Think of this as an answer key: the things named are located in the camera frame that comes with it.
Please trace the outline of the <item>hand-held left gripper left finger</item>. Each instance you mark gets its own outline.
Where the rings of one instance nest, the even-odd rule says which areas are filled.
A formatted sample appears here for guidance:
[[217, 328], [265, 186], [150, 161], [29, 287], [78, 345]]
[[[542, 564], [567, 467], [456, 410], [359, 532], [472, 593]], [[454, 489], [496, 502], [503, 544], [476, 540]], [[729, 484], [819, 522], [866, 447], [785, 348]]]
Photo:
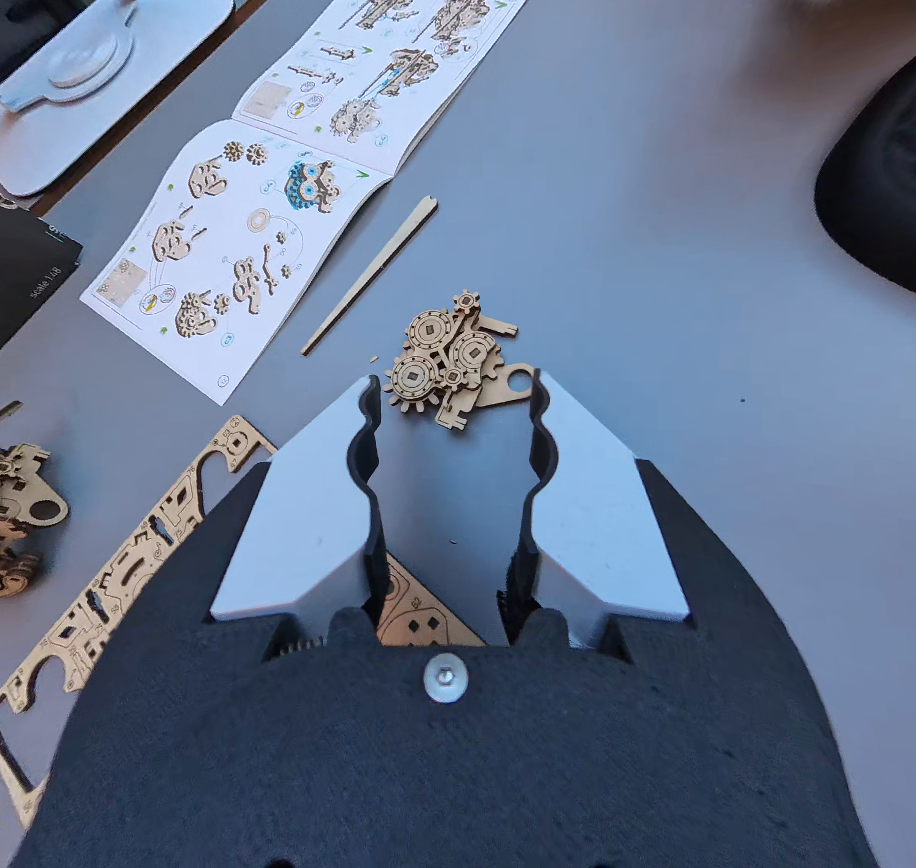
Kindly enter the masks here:
[[366, 607], [377, 625], [389, 575], [378, 500], [381, 389], [356, 381], [272, 458], [212, 602], [219, 621], [292, 613], [309, 638]]

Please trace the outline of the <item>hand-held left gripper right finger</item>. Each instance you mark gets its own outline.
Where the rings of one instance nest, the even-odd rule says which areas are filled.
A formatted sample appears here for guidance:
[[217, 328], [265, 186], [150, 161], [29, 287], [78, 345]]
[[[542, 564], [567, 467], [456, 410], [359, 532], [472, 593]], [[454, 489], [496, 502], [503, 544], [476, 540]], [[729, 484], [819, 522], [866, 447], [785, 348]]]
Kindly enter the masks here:
[[635, 455], [546, 372], [532, 381], [530, 462], [501, 616], [510, 643], [537, 607], [559, 610], [573, 645], [597, 648], [613, 614], [689, 614]]

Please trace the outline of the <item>wooden gear assembly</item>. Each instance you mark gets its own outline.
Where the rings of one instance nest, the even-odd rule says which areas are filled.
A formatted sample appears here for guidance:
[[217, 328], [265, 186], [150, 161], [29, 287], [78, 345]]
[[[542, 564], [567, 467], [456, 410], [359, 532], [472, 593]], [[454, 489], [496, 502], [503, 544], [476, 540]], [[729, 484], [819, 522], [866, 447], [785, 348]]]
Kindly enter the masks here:
[[464, 290], [453, 301], [453, 310], [428, 310], [413, 319], [405, 331], [404, 353], [385, 372], [390, 382], [383, 390], [403, 413], [435, 404], [439, 425], [464, 429], [465, 416], [475, 406], [527, 399], [531, 388], [514, 390], [510, 377], [533, 375], [534, 368], [505, 364], [494, 334], [515, 336], [518, 328], [482, 315], [478, 293]]

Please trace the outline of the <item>grey desk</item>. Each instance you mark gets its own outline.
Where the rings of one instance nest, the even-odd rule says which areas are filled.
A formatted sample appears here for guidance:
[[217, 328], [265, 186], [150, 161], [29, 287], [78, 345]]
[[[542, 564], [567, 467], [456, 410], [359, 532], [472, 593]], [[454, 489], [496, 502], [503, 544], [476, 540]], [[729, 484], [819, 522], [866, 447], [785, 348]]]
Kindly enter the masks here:
[[914, 54], [914, 0], [529, 0], [220, 406], [79, 298], [177, 152], [331, 0], [246, 1], [38, 206], [83, 265], [2, 350], [2, 403], [23, 402], [2, 444], [49, 450], [72, 513], [35, 534], [45, 577], [2, 601], [2, 679], [229, 416], [282, 445], [389, 367], [417, 312], [475, 289], [520, 327], [507, 360], [653, 462], [767, 594], [877, 859], [914, 866], [914, 298], [812, 208], [822, 159]]

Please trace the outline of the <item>laser-cut plywood parts sheet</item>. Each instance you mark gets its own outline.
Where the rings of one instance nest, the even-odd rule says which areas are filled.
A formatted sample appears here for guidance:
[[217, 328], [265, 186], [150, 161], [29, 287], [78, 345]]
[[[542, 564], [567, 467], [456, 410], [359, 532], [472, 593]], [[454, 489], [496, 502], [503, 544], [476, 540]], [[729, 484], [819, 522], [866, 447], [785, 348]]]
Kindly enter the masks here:
[[[213, 455], [228, 473], [239, 473], [258, 449], [276, 447], [242, 416], [232, 416], [121, 543], [97, 575], [52, 623], [23, 662], [2, 683], [2, 702], [13, 713], [36, 700], [40, 668], [56, 658], [63, 665], [63, 691], [84, 688], [111, 635], [142, 592], [191, 531], [205, 518], [201, 471]], [[376, 635], [382, 645], [485, 645], [470, 627], [411, 572], [387, 555], [389, 582]]]

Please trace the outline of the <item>wooden pointed stick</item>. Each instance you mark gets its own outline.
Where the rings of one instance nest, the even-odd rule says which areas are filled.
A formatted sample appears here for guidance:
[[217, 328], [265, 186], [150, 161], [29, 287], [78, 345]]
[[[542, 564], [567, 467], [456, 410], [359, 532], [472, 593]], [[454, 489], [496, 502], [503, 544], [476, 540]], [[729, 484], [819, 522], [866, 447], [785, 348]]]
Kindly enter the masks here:
[[302, 356], [307, 356], [318, 344], [324, 335], [335, 325], [341, 316], [359, 298], [361, 293], [377, 278], [377, 276], [390, 264], [399, 250], [409, 241], [418, 229], [438, 209], [438, 201], [426, 196], [410, 212], [406, 220], [399, 226], [392, 237], [385, 243], [370, 264], [363, 270], [361, 276], [345, 293], [335, 308], [329, 313], [315, 333], [309, 338], [302, 348]]

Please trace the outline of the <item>partly built wooden model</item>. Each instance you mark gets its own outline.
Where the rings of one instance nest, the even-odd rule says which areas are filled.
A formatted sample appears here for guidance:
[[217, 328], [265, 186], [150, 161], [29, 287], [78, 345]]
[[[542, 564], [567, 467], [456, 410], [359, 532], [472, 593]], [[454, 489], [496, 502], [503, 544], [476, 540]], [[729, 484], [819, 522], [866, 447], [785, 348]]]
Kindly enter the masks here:
[[21, 443], [1, 450], [1, 596], [27, 587], [40, 567], [40, 554], [15, 545], [41, 527], [53, 527], [69, 514], [68, 504], [40, 476], [50, 452]]

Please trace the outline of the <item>open instruction booklet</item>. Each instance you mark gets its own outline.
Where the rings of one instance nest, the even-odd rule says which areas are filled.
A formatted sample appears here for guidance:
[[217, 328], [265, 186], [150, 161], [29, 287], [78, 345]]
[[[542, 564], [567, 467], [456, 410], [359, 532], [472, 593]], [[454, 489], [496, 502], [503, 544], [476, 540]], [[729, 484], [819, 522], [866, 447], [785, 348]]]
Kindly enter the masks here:
[[181, 149], [82, 301], [224, 404], [526, 0], [333, 0]]

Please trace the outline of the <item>black cardboard box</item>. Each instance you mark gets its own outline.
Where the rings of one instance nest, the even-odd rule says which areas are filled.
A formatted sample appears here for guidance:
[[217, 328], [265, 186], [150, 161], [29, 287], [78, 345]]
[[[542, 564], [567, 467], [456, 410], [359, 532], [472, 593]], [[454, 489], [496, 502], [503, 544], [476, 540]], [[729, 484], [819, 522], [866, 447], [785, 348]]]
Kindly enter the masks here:
[[83, 246], [1, 198], [1, 345], [6, 345], [79, 266]]

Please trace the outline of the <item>black mesh chair seat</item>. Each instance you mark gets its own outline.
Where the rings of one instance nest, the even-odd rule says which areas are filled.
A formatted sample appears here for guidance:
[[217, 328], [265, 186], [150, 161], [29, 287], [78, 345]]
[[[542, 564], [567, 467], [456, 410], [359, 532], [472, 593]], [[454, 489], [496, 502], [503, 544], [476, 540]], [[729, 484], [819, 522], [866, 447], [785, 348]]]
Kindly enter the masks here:
[[848, 255], [915, 291], [915, 61], [876, 92], [835, 144], [815, 182], [814, 205]]

